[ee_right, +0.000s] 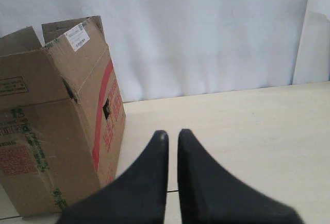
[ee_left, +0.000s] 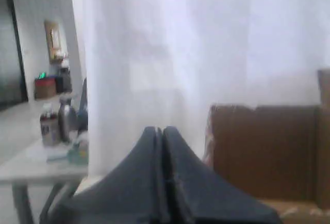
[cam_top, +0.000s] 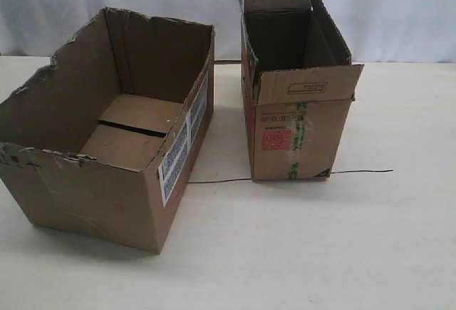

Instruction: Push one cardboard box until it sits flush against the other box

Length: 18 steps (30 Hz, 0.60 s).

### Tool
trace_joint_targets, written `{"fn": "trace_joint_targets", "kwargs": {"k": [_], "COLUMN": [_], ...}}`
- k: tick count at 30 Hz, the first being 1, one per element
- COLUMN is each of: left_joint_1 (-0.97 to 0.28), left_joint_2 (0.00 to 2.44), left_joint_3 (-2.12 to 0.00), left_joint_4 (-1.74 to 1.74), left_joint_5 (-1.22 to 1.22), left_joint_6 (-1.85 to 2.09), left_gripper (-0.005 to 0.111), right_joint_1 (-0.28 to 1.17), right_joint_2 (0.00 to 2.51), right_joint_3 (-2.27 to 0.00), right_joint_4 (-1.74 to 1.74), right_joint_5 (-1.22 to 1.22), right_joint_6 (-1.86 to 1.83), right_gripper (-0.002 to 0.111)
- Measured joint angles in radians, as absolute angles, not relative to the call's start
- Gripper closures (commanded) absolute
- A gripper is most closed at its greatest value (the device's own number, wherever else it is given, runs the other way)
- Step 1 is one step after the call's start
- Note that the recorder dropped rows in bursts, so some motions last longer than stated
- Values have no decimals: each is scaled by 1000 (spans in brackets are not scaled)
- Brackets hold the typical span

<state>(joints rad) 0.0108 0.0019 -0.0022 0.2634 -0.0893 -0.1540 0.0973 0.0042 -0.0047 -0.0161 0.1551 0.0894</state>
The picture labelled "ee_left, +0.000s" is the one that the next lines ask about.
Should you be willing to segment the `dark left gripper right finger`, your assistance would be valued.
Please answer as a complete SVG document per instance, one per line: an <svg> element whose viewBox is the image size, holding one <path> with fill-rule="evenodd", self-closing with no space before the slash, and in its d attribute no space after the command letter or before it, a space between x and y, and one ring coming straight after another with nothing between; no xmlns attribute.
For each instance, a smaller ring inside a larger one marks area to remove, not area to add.
<svg viewBox="0 0 330 224"><path fill-rule="evenodd" d="M205 165L177 128L163 130L162 145L171 223L282 223L275 209Z"/></svg>

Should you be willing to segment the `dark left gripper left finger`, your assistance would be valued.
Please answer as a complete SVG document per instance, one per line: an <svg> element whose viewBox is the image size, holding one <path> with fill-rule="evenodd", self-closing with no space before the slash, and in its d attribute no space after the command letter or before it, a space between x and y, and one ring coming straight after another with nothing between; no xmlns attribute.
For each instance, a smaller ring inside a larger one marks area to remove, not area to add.
<svg viewBox="0 0 330 224"><path fill-rule="evenodd" d="M58 204L49 223L164 223L161 130L146 127L109 174Z"/></svg>

